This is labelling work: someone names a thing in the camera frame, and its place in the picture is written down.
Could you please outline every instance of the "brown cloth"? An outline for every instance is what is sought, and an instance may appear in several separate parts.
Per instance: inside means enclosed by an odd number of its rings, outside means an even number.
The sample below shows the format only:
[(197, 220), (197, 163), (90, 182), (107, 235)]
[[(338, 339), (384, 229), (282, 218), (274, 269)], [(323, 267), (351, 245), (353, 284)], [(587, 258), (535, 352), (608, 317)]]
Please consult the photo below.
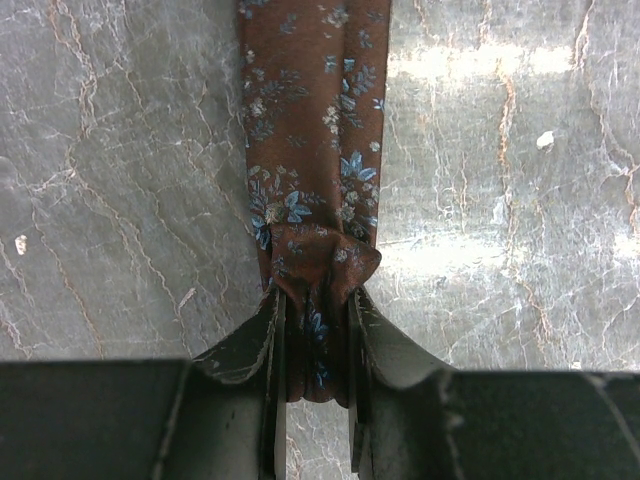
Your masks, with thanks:
[(250, 207), (263, 288), (289, 298), (289, 402), (348, 404), (346, 302), (380, 263), (390, 4), (239, 1)]

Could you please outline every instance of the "fabric fold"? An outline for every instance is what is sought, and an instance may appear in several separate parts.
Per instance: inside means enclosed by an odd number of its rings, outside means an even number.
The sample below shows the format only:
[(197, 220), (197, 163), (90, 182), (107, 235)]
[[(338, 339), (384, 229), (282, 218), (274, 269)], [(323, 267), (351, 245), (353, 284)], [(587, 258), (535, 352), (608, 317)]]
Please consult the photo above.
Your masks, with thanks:
[(347, 406), (345, 303), (375, 250), (390, 0), (239, 2), (263, 288), (290, 299), (287, 399)]

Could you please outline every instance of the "gray marble tabletop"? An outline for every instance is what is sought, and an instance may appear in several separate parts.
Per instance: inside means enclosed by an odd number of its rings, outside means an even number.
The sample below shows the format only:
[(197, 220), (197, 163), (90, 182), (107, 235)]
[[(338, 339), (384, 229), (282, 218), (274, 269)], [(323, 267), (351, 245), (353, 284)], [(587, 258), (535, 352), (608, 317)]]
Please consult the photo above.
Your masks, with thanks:
[[(234, 9), (0, 2), (0, 358), (196, 355), (254, 311)], [(634, 0), (394, 2), (368, 288), (434, 355), (640, 369), (638, 25)], [(289, 478), (351, 478), (347, 432), (289, 405)]]

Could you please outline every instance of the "marble surface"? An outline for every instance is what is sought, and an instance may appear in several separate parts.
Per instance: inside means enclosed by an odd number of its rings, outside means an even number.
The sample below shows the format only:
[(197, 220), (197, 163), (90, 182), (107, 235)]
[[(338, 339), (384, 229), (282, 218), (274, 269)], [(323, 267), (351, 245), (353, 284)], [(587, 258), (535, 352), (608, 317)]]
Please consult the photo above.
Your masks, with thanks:
[[(260, 295), (233, 0), (0, 2), (0, 358), (196, 355)], [(640, 369), (633, 0), (397, 0), (368, 288), (459, 368)], [(351, 478), (289, 405), (289, 478)]]

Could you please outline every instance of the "bunched fabric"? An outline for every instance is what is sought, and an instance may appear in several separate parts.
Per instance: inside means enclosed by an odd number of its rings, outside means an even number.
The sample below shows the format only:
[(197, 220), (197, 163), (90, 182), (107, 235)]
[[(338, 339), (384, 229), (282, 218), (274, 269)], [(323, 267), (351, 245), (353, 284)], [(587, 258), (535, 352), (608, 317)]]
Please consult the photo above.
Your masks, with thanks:
[(374, 248), (390, 0), (242, 0), (243, 124), (263, 288), (289, 298), (287, 400), (348, 404), (348, 296)]

